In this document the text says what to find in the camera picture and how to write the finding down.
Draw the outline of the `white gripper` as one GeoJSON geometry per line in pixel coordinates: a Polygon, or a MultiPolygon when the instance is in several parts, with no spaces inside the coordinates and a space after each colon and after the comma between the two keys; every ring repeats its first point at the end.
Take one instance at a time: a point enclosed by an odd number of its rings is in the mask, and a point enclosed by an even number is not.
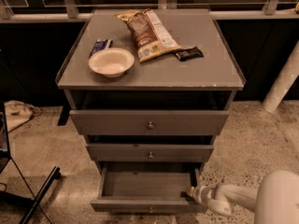
{"type": "Polygon", "coordinates": [[[198,203],[207,205],[213,199],[214,189],[208,186],[187,187],[186,194],[193,197],[198,203]]]}

